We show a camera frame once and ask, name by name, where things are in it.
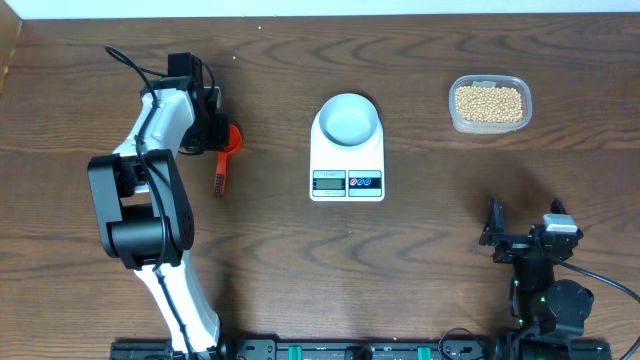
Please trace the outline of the red measuring scoop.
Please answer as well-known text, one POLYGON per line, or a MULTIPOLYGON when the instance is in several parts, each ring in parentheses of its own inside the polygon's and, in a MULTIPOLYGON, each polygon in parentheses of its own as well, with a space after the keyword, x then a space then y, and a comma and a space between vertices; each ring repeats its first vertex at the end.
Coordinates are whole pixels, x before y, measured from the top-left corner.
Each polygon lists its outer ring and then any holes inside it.
POLYGON ((228 176, 228 159, 231 155, 237 153, 243 145, 243 135, 239 126, 230 125, 229 143, 221 151, 218 152, 214 195, 221 197, 226 188, 226 180, 228 176))

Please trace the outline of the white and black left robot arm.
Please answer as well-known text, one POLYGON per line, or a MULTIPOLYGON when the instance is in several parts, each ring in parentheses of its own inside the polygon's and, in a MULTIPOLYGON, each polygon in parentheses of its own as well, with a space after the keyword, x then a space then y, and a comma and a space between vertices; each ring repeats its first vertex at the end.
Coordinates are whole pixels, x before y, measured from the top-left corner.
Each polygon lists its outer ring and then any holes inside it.
POLYGON ((112 154, 88 164, 102 246, 147 286, 169 328, 167 341, 118 341, 113 359, 232 359, 234 345, 222 335, 190 250, 195 223, 176 157, 220 151, 230 124, 218 114, 220 90, 206 86, 211 72, 197 56, 172 53, 166 73, 149 80, 113 46, 106 52, 144 80, 142 109, 130 134, 112 154))

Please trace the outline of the pile of soybeans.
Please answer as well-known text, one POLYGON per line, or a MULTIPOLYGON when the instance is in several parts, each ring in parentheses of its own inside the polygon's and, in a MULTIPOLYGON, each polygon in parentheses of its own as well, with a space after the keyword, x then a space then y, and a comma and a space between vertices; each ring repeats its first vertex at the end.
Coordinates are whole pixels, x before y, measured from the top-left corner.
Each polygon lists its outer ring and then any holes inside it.
POLYGON ((522 95, 514 88, 461 86, 454 99, 457 113, 470 122, 516 123, 524 117, 522 95))

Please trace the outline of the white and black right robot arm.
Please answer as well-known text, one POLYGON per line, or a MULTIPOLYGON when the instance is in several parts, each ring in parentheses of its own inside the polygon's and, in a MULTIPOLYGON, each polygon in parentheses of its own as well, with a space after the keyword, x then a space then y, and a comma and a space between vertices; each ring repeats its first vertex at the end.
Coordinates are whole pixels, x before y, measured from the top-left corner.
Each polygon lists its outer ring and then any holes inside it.
POLYGON ((526 235, 505 230, 503 207, 493 197, 479 244, 494 249, 495 263, 513 267, 510 313, 519 328, 498 337, 491 359, 569 359, 571 343, 584 334, 593 293, 579 283, 556 279, 554 267, 573 255, 583 233, 561 201, 526 235))

